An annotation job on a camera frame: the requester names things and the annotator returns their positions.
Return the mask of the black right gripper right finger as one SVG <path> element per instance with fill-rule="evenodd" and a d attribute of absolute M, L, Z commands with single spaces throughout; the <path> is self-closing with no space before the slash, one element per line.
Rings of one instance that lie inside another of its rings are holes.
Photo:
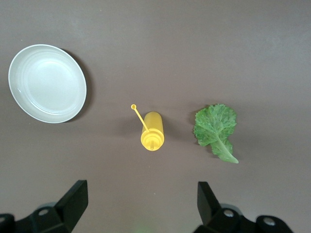
<path fill-rule="evenodd" d="M 261 215 L 252 222 L 236 210 L 222 207 L 207 182 L 198 182 L 197 208 L 203 224 L 194 233 L 293 233 L 275 216 Z"/>

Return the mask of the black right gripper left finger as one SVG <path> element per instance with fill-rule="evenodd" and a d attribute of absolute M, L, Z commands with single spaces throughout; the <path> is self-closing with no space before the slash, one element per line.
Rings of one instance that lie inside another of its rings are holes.
<path fill-rule="evenodd" d="M 43 205 L 23 219 L 0 214 L 0 233 L 72 233 L 87 206 L 87 181 L 78 180 L 56 204 Z"/>

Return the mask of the green lettuce leaf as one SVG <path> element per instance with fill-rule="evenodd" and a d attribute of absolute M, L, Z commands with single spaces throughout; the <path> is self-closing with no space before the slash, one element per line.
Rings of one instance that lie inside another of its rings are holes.
<path fill-rule="evenodd" d="M 224 162 L 237 164 L 229 137 L 234 133 L 237 114 L 224 104 L 210 105 L 195 114 L 193 133 L 202 147 L 210 145 L 212 153 Z"/>

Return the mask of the yellow mustard squeeze bottle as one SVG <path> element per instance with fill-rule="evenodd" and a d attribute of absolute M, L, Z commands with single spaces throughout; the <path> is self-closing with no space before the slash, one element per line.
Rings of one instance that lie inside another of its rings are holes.
<path fill-rule="evenodd" d="M 140 119 L 143 127 L 141 143 L 149 151 L 156 151 L 162 147 L 165 141 L 162 117 L 158 112 L 148 112 L 144 118 L 140 115 L 135 104 L 131 105 Z"/>

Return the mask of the white plate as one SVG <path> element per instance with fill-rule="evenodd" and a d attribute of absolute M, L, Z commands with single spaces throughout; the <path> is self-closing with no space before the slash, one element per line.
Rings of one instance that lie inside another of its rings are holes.
<path fill-rule="evenodd" d="M 23 48 L 8 70 L 10 92 L 36 120 L 57 124 L 76 117 L 87 96 L 85 75 L 64 50 L 37 44 Z"/>

